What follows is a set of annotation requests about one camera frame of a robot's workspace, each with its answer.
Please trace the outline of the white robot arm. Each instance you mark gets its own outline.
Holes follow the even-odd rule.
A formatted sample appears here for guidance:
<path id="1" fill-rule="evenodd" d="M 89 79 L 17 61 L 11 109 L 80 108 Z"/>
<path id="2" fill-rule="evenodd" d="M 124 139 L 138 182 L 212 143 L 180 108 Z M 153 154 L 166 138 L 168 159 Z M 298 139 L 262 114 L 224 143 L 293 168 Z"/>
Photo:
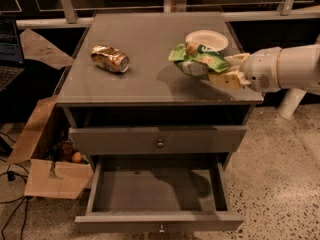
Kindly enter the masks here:
<path id="1" fill-rule="evenodd" d="M 319 44 L 261 49 L 253 54 L 228 56 L 225 60 L 230 65 L 227 71 L 209 73 L 209 81 L 219 88 L 248 87 L 262 93 L 293 88 L 319 91 Z"/>

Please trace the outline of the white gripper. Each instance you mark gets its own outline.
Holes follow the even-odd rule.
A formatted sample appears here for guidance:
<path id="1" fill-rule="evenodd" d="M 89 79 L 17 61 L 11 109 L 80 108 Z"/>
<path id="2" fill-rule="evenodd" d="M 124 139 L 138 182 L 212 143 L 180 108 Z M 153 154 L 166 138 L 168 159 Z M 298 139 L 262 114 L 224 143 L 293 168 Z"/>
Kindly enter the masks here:
<path id="1" fill-rule="evenodd" d="M 225 57 L 230 66 L 242 66 L 239 70 L 210 73 L 210 82 L 219 88 L 241 89 L 249 85 L 256 92 L 277 92 L 277 66 L 281 53 L 280 47 L 259 50 L 253 54 L 239 53 Z"/>

